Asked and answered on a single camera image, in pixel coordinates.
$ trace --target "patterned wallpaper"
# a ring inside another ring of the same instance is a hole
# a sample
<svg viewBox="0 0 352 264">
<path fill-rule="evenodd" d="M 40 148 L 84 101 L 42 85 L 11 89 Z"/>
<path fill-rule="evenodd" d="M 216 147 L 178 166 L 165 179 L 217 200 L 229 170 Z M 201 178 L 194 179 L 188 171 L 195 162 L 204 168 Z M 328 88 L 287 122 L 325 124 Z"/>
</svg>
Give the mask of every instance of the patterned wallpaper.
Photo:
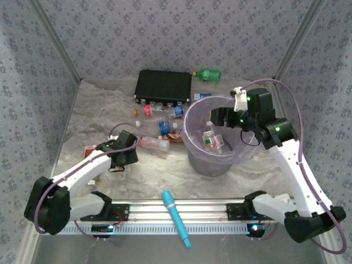
<svg viewBox="0 0 352 264">
<path fill-rule="evenodd" d="M 76 83 L 26 2 L 0 10 L 0 263 L 13 263 L 29 192 L 50 176 Z"/>
<path fill-rule="evenodd" d="M 352 3 L 328 1 L 283 81 L 293 88 L 304 117 L 304 153 L 336 205 L 344 206 L 352 263 Z M 297 126 L 292 100 L 286 107 Z"/>
<path fill-rule="evenodd" d="M 41 0 L 83 79 L 272 76 L 311 0 Z"/>
</svg>

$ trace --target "blue microphone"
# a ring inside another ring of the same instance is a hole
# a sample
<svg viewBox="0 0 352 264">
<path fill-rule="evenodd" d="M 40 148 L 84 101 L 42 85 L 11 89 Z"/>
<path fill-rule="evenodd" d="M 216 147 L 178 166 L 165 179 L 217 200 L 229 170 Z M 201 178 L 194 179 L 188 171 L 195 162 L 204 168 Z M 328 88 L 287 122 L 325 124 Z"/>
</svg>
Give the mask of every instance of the blue microphone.
<svg viewBox="0 0 352 264">
<path fill-rule="evenodd" d="M 162 196 L 164 205 L 169 210 L 171 218 L 174 221 L 174 224 L 176 226 L 176 229 L 177 229 L 181 239 L 185 243 L 186 248 L 190 249 L 192 247 L 192 245 L 191 245 L 191 242 L 189 241 L 189 235 L 188 235 L 188 232 L 187 232 L 187 229 L 186 229 L 184 223 L 182 222 L 180 214 L 178 213 L 177 208 L 175 206 L 174 197 L 172 196 L 170 191 L 164 191 L 161 196 Z"/>
</svg>

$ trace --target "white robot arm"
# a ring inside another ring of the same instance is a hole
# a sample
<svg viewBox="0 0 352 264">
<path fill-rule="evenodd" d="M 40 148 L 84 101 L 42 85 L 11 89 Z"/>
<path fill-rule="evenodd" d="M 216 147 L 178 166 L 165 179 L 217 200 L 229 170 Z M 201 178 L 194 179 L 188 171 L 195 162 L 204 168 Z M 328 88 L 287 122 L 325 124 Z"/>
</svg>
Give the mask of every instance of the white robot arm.
<svg viewBox="0 0 352 264">
<path fill-rule="evenodd" d="M 77 195 L 85 184 L 99 174 L 137 162 L 135 148 L 117 153 L 117 150 L 133 146 L 136 140 L 133 134 L 123 130 L 116 140 L 98 145 L 91 155 L 68 171 L 52 179 L 40 177 L 33 186 L 24 216 L 34 222 L 35 211 L 43 193 L 57 183 L 45 197 L 38 213 L 38 225 L 44 231 L 55 235 L 69 221 L 86 216 L 101 216 L 106 219 L 113 212 L 112 199 L 98 191 L 84 197 Z"/>
<path fill-rule="evenodd" d="M 338 222 L 342 221 L 346 217 L 343 208 L 332 205 L 302 156 L 301 163 L 309 182 L 319 193 L 320 201 L 309 188 L 299 166 L 298 136 L 287 119 L 275 117 L 270 92 L 265 88 L 245 91 L 236 87 L 231 95 L 235 98 L 235 107 L 213 110 L 211 121 L 218 126 L 253 131 L 280 165 L 295 200 L 293 205 L 258 191 L 245 198 L 248 215 L 265 215 L 276 220 L 285 225 L 289 235 L 299 243 L 334 227 L 321 203 L 331 209 Z"/>
</svg>

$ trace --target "gray trash bin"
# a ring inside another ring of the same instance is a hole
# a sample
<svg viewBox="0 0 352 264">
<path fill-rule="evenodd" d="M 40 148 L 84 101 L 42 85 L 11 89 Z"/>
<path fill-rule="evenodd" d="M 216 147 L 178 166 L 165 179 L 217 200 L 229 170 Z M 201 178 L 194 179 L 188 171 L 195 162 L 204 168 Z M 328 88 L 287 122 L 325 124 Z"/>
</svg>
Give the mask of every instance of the gray trash bin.
<svg viewBox="0 0 352 264">
<path fill-rule="evenodd" d="M 204 149 L 202 135 L 206 122 L 210 119 L 210 111 L 218 107 L 234 107 L 234 98 L 218 95 L 196 101 L 187 110 L 181 131 L 193 169 L 212 177 L 224 174 L 233 164 L 251 160 L 258 150 L 258 147 L 248 146 L 241 141 L 240 128 L 225 127 L 217 127 L 225 143 L 222 154 Z M 253 132 L 243 133 L 243 140 L 248 144 L 257 143 Z"/>
</svg>

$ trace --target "black case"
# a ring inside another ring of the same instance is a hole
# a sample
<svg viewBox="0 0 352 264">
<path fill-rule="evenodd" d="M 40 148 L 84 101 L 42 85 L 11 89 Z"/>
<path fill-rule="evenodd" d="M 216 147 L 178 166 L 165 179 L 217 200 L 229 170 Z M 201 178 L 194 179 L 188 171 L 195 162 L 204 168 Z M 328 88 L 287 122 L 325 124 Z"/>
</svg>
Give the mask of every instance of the black case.
<svg viewBox="0 0 352 264">
<path fill-rule="evenodd" d="M 137 103 L 190 103 L 192 75 L 171 71 L 139 72 L 134 99 Z"/>
</svg>

